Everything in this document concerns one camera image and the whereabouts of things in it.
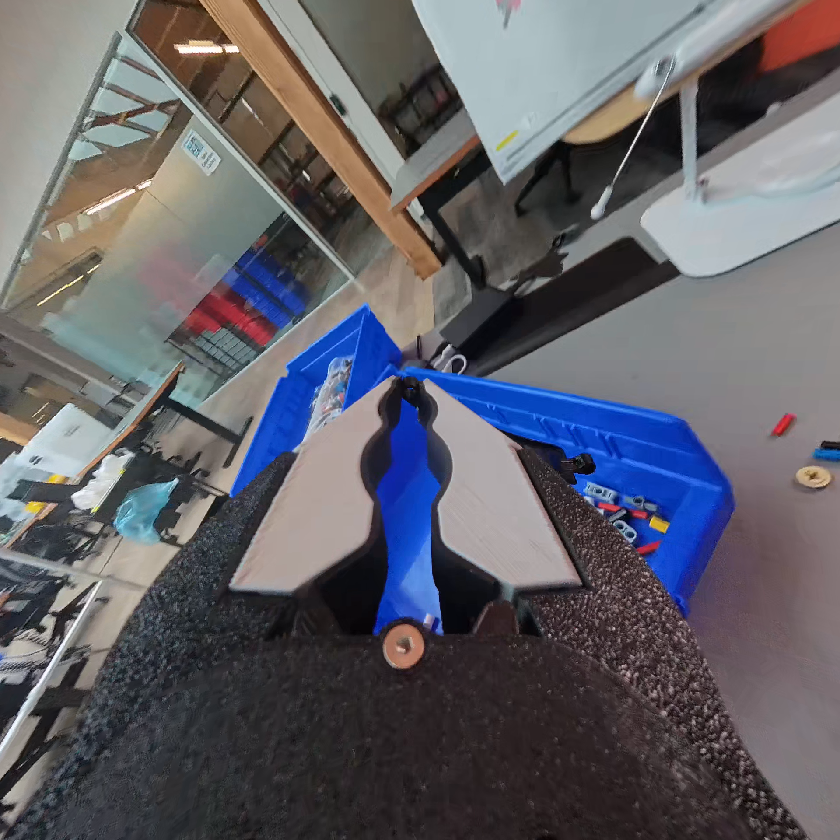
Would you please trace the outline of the crumpled white plastic bags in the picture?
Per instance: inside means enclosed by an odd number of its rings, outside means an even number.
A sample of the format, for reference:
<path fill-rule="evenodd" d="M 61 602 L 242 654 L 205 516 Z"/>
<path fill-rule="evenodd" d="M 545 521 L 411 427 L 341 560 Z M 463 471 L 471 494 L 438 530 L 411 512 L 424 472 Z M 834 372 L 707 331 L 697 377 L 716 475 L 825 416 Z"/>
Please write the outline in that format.
<path fill-rule="evenodd" d="M 92 477 L 71 493 L 73 508 L 79 511 L 97 511 L 135 458 L 136 454 L 126 449 L 121 449 L 117 454 L 106 455 L 93 470 Z"/>

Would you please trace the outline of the blue plastic parts bin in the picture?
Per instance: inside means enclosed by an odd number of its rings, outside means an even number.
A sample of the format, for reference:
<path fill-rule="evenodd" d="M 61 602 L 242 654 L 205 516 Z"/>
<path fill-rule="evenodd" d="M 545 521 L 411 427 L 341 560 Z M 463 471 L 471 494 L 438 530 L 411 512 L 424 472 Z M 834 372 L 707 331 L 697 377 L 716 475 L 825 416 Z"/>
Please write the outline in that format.
<path fill-rule="evenodd" d="M 312 410 L 328 382 L 334 361 L 349 361 L 339 375 L 337 408 L 342 410 L 377 386 L 402 353 L 369 306 L 363 305 L 287 364 L 256 426 L 229 496 L 235 497 L 281 454 L 306 437 Z"/>
<path fill-rule="evenodd" d="M 475 377 L 405 371 L 428 380 L 501 432 L 523 438 L 529 446 L 561 448 L 567 456 L 590 455 L 592 476 L 573 490 L 603 501 L 588 490 L 593 484 L 611 490 L 612 504 L 631 509 L 641 498 L 654 510 L 647 518 L 633 514 L 633 547 L 643 555 L 682 616 L 735 508 L 729 479 L 687 422 L 675 416 Z M 394 570 L 389 571 L 374 630 L 402 617 L 421 620 L 434 614 L 441 633 L 438 593 L 431 566 L 431 532 L 426 518 L 438 481 L 421 449 L 425 433 L 404 406 L 392 436 L 396 463 L 380 484 L 385 499 L 385 532 L 396 536 Z"/>

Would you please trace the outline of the toy instruction booklet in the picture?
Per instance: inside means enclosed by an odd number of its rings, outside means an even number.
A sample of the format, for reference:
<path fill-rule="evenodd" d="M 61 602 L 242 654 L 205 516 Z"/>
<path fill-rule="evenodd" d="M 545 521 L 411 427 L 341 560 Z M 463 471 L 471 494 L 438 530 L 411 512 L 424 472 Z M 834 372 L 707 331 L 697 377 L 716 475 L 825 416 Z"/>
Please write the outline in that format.
<path fill-rule="evenodd" d="M 414 1 L 503 184 L 716 12 L 698 1 Z"/>

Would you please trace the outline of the pile of assorted toy pieces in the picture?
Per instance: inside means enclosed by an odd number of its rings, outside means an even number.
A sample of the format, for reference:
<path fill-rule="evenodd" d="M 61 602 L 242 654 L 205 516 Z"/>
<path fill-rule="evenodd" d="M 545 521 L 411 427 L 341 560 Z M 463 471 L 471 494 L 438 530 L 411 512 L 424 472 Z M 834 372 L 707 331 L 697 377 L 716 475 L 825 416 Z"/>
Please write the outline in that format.
<path fill-rule="evenodd" d="M 582 496 L 637 554 L 651 557 L 662 547 L 670 516 L 656 500 L 592 481 L 585 484 Z"/>

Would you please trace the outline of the wire page holder arm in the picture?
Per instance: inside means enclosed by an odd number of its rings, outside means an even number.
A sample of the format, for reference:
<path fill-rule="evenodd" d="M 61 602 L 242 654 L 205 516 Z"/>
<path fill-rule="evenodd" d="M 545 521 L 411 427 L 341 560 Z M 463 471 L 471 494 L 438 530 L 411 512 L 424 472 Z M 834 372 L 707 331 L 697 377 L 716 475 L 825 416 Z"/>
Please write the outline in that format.
<path fill-rule="evenodd" d="M 652 114 L 656 110 L 660 99 L 663 97 L 664 91 L 668 87 L 668 84 L 669 84 L 670 78 L 671 78 L 671 76 L 674 72 L 675 66 L 676 66 L 676 58 L 673 57 L 673 56 L 668 56 L 667 58 L 661 59 L 657 63 L 657 65 L 655 66 L 654 76 L 657 80 L 659 80 L 661 82 L 661 84 L 659 85 L 658 91 L 657 91 L 656 95 L 654 96 L 654 99 L 653 99 L 652 103 L 650 104 L 649 108 L 647 109 L 647 112 L 645 113 L 644 118 L 643 118 L 641 124 L 639 125 L 639 127 L 638 127 L 638 129 L 635 133 L 635 136 L 633 137 L 633 140 L 630 143 L 630 145 L 629 145 L 621 163 L 618 165 L 612 180 L 607 184 L 607 186 L 605 187 L 601 197 L 599 198 L 597 203 L 591 209 L 591 219 L 593 221 L 597 222 L 600 219 L 602 219 L 603 216 L 605 215 L 606 207 L 609 204 L 610 199 L 613 195 L 614 187 L 616 186 L 616 183 L 618 182 L 622 173 L 626 169 L 627 163 L 629 162 L 632 154 L 634 153 L 640 137 L 642 136 L 643 132 L 645 131 L 646 126 L 648 125 L 648 122 L 649 122 Z"/>

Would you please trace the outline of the paper wall notice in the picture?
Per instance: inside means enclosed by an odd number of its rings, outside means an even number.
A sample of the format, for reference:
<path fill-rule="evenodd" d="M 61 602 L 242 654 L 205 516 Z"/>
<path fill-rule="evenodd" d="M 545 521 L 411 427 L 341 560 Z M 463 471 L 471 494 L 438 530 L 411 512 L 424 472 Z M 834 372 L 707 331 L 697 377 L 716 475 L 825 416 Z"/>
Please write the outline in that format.
<path fill-rule="evenodd" d="M 215 173 L 222 159 L 194 129 L 188 129 L 181 141 L 181 149 L 207 176 Z"/>

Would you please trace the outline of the teal plastic bag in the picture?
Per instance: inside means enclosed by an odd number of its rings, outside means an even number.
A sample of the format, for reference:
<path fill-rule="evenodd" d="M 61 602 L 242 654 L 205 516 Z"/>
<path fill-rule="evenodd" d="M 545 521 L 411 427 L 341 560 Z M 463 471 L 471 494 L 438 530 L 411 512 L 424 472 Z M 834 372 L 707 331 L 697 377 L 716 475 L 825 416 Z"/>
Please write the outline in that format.
<path fill-rule="evenodd" d="M 163 538 L 154 524 L 171 500 L 178 484 L 179 479 L 175 478 L 131 490 L 112 520 L 117 534 L 142 545 L 161 543 Z"/>

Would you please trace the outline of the wooden pillar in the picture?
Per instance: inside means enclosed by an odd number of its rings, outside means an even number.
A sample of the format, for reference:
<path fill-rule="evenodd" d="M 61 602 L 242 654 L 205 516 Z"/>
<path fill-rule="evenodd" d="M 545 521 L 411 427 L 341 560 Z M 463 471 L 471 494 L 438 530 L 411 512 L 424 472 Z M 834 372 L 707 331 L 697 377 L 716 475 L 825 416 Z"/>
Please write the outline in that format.
<path fill-rule="evenodd" d="M 373 223 L 427 280 L 442 263 L 406 211 L 391 209 L 391 189 L 293 48 L 256 1 L 202 1 L 259 79 L 349 189 Z"/>

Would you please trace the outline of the small grey table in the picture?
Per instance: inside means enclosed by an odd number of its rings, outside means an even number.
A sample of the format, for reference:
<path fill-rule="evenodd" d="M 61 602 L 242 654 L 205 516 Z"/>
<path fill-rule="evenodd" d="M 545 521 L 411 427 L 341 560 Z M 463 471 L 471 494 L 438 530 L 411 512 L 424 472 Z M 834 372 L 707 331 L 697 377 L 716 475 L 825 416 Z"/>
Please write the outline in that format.
<path fill-rule="evenodd" d="M 419 203 L 443 244 L 442 262 L 455 259 L 476 291 L 487 287 L 483 258 L 467 255 L 441 211 L 491 168 L 490 157 L 469 114 L 461 109 L 404 161 L 396 174 L 391 196 L 391 209 L 396 213 L 406 210 L 413 202 Z"/>

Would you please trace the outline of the stack of red blue bins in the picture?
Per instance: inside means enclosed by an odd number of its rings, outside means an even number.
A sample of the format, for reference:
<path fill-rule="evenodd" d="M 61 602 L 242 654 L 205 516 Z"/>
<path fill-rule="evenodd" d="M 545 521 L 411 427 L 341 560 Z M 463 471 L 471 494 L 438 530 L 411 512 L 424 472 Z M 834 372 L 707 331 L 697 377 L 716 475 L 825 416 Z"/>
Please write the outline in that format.
<path fill-rule="evenodd" d="M 229 378 L 302 320 L 310 299 L 262 238 L 225 270 L 166 342 L 189 361 Z"/>

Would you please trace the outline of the grey desk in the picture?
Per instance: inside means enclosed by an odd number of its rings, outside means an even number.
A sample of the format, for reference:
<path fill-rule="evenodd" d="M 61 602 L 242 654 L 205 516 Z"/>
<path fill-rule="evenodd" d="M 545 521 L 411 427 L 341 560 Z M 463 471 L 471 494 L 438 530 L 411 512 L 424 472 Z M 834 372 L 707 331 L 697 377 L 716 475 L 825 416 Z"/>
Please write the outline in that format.
<path fill-rule="evenodd" d="M 732 516 L 689 621 L 736 725 L 810 838 L 838 838 L 838 226 L 713 280 L 678 277 L 490 376 L 677 415 Z M 797 416 L 778 439 L 770 431 Z"/>

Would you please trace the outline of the black power adapter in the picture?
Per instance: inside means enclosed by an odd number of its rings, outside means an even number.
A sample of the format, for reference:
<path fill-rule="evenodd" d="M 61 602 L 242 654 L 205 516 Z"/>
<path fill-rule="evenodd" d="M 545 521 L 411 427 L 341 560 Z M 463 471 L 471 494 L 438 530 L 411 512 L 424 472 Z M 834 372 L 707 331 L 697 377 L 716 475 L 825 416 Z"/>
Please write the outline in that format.
<path fill-rule="evenodd" d="M 467 307 L 442 329 L 446 341 L 474 360 L 489 347 L 518 309 L 514 293 L 494 287 L 479 289 Z"/>

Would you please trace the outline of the white storage box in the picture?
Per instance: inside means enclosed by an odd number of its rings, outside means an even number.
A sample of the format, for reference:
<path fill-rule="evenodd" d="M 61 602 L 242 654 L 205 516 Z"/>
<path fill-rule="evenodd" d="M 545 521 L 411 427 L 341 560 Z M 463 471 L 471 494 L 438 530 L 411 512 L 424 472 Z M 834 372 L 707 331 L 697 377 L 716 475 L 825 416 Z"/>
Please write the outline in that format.
<path fill-rule="evenodd" d="M 23 447 L 17 462 L 27 469 L 73 477 L 84 473 L 111 440 L 111 429 L 68 404 Z"/>

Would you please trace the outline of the pile of small connector pins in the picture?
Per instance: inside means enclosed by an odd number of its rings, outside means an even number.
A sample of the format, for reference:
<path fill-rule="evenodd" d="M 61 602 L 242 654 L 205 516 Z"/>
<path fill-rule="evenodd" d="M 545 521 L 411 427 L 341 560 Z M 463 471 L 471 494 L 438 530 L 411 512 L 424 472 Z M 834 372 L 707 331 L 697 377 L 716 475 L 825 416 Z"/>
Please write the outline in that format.
<path fill-rule="evenodd" d="M 795 425 L 797 416 L 792 413 L 784 414 L 770 431 L 773 439 L 782 438 L 787 435 Z M 823 440 L 813 450 L 813 457 L 818 460 L 839 462 L 839 440 Z"/>

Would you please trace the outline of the background wooden office desk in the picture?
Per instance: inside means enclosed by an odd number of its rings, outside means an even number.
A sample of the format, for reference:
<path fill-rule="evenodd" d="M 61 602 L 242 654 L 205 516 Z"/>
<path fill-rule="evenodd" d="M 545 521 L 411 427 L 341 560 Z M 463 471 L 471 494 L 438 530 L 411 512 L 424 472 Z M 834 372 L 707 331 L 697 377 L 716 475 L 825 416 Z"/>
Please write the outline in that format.
<path fill-rule="evenodd" d="M 186 366 L 182 361 L 176 363 L 164 375 L 162 382 L 159 385 L 152 386 L 150 391 L 119 421 L 119 424 L 108 431 L 109 436 L 107 437 L 106 443 L 100 447 L 99 451 L 88 463 L 81 467 L 74 476 L 65 478 L 63 482 L 59 483 L 59 487 L 68 488 L 79 485 L 85 476 L 91 473 L 106 455 L 110 455 L 116 449 L 122 447 L 127 438 L 136 435 L 137 430 L 141 426 L 151 421 L 151 415 L 160 410 L 170 411 L 181 419 L 225 441 L 229 446 L 229 451 L 222 464 L 222 468 L 229 468 L 234 463 L 235 457 L 242 447 L 255 418 L 253 416 L 247 416 L 241 428 L 234 429 L 186 405 L 182 400 L 176 399 L 173 394 L 185 371 Z"/>

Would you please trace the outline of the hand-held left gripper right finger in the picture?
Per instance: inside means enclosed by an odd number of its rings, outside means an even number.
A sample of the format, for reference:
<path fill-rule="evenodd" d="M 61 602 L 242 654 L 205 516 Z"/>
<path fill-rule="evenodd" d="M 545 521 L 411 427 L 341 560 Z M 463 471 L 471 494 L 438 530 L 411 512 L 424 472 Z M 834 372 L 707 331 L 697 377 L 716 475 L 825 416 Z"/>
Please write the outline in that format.
<path fill-rule="evenodd" d="M 470 634 L 491 603 L 582 590 L 580 563 L 523 447 L 430 380 L 417 385 L 417 414 L 438 482 L 430 534 L 443 632 Z"/>

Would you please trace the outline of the clear bag of toy pieces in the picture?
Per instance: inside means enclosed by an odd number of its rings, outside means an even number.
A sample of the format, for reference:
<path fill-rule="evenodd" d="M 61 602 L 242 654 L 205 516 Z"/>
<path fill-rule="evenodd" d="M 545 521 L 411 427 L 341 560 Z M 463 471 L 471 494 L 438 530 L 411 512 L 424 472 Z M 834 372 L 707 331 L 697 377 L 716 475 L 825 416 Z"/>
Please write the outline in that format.
<path fill-rule="evenodd" d="M 329 363 L 326 377 L 311 405 L 306 438 L 317 433 L 341 415 L 353 362 L 352 355 L 344 355 L 334 358 Z"/>

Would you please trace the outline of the silver metal frame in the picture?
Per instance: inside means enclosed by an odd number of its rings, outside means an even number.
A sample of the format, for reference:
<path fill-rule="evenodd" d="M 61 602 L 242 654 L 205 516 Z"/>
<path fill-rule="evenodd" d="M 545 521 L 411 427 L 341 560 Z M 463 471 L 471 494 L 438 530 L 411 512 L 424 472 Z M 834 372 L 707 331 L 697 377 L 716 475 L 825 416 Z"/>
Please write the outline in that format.
<path fill-rule="evenodd" d="M 1 759 L 4 762 L 7 756 L 13 753 L 13 747 L 18 740 L 18 734 L 25 729 L 25 725 L 35 715 L 38 703 L 42 700 L 45 692 L 51 687 L 54 678 L 71 664 L 71 649 L 77 648 L 77 642 L 81 639 L 91 618 L 95 615 L 99 606 L 108 600 L 111 578 L 108 575 L 78 572 L 78 575 L 85 580 L 90 580 L 91 585 L 86 589 L 85 596 L 80 602 L 80 610 L 74 618 L 65 636 L 60 640 L 54 654 L 46 660 L 45 668 L 41 671 L 38 680 L 28 691 L 21 708 L 16 717 L 11 720 L 9 727 L 3 735 L 1 742 Z"/>

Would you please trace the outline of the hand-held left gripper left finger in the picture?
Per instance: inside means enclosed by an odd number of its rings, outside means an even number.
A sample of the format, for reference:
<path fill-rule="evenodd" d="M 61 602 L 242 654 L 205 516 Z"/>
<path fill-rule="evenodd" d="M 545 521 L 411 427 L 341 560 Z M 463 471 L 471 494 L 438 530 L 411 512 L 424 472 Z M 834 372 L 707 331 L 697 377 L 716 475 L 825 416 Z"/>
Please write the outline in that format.
<path fill-rule="evenodd" d="M 232 594 L 321 607 L 342 634 L 375 633 L 389 570 L 377 489 L 402 405 L 402 379 L 388 378 L 300 445 L 229 580 Z"/>

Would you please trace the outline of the orange bag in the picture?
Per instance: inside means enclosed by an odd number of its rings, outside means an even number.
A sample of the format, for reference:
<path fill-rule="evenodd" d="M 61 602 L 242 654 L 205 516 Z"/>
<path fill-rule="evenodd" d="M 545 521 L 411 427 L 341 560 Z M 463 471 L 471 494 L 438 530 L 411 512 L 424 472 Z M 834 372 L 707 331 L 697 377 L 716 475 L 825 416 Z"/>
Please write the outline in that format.
<path fill-rule="evenodd" d="M 767 73 L 839 44 L 839 2 L 812 1 L 773 25 L 762 38 L 759 71 Z"/>

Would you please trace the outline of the white metal book stand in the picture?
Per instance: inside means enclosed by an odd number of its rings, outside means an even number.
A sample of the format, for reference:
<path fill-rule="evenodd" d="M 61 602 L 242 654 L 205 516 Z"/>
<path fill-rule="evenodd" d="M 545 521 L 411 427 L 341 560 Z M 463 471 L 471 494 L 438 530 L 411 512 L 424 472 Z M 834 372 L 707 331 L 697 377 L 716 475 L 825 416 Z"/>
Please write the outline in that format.
<path fill-rule="evenodd" d="M 635 98 L 653 103 L 668 86 L 679 87 L 683 184 L 649 206 L 640 224 L 687 277 L 725 274 L 838 222 L 837 94 L 698 172 L 696 76 L 736 37 L 789 5 L 724 2 L 637 78 Z"/>

